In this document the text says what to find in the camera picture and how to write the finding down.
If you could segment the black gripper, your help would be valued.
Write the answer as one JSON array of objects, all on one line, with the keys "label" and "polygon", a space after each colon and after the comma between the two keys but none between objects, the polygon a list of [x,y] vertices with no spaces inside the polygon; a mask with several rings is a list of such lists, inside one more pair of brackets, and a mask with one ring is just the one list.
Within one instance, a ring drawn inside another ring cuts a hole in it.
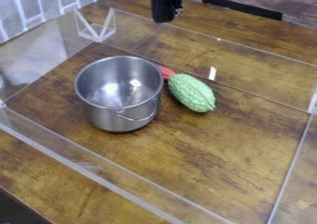
[{"label": "black gripper", "polygon": [[173,21],[184,13],[183,0],[152,0],[152,13],[157,23]]}]

